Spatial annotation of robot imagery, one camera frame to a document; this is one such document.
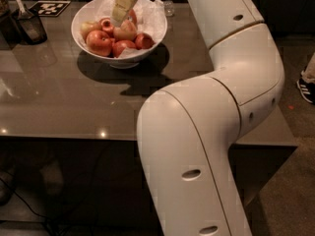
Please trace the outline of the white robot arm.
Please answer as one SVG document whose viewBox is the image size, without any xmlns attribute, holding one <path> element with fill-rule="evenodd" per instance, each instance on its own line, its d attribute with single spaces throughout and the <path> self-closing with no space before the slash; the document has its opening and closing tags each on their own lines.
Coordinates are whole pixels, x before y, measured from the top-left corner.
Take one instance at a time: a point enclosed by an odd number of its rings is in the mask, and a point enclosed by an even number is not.
<svg viewBox="0 0 315 236">
<path fill-rule="evenodd" d="M 143 104 L 137 141 L 164 236 L 252 236 L 228 150 L 277 106 L 284 66 L 251 0 L 188 0 L 212 72 Z"/>
</svg>

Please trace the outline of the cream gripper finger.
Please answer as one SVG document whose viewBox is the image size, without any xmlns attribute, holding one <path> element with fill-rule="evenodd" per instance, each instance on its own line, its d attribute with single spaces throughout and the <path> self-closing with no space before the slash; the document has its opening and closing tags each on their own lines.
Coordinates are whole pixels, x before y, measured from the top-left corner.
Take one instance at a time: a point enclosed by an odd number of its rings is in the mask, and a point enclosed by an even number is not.
<svg viewBox="0 0 315 236">
<path fill-rule="evenodd" d="M 115 27 L 120 27 L 136 3 L 137 0 L 114 0 L 110 17 L 111 23 Z"/>
</svg>

